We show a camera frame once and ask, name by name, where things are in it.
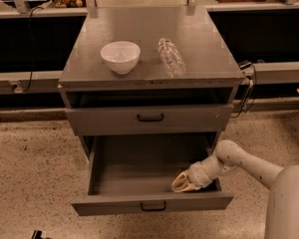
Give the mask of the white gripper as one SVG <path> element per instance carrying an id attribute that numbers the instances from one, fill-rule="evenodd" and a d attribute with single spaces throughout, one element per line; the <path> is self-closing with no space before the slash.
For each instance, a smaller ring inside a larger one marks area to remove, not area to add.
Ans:
<path id="1" fill-rule="evenodd" d="M 212 178 L 201 161 L 192 164 L 187 172 L 181 172 L 171 184 L 173 192 L 191 192 L 207 187 L 212 182 Z"/>

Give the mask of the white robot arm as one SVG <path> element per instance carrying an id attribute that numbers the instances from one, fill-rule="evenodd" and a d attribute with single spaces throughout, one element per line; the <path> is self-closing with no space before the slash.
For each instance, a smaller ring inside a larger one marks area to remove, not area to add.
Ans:
<path id="1" fill-rule="evenodd" d="M 264 239 L 299 239 L 299 164 L 273 164 L 226 139 L 216 145 L 210 157 L 181 172 L 171 189 L 188 192 L 205 188 L 236 167 L 269 189 Z"/>

